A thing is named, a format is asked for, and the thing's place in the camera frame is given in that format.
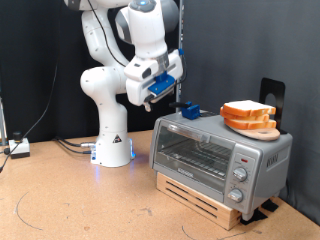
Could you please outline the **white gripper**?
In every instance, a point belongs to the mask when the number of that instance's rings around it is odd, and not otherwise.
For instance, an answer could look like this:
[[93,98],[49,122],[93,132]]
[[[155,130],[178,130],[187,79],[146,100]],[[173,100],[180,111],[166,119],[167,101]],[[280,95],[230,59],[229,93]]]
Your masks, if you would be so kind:
[[183,74],[180,51],[138,51],[124,73],[129,101],[137,106],[144,105],[145,110],[151,112],[149,102],[168,94]]

